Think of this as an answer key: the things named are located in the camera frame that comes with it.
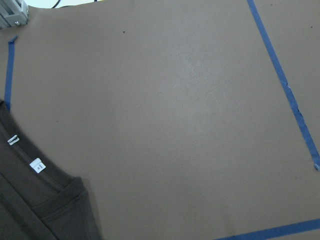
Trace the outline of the dark brown t-shirt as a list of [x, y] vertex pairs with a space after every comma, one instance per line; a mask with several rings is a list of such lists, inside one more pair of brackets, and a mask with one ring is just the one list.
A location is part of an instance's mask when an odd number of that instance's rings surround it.
[[58, 168], [0, 104], [0, 237], [3, 240], [100, 240], [80, 177]]

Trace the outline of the aluminium frame post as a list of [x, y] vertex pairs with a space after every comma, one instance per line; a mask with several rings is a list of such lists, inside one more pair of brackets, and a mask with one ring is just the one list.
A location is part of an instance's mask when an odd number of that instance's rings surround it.
[[29, 21], [29, 6], [24, 0], [0, 0], [0, 29], [20, 27]]

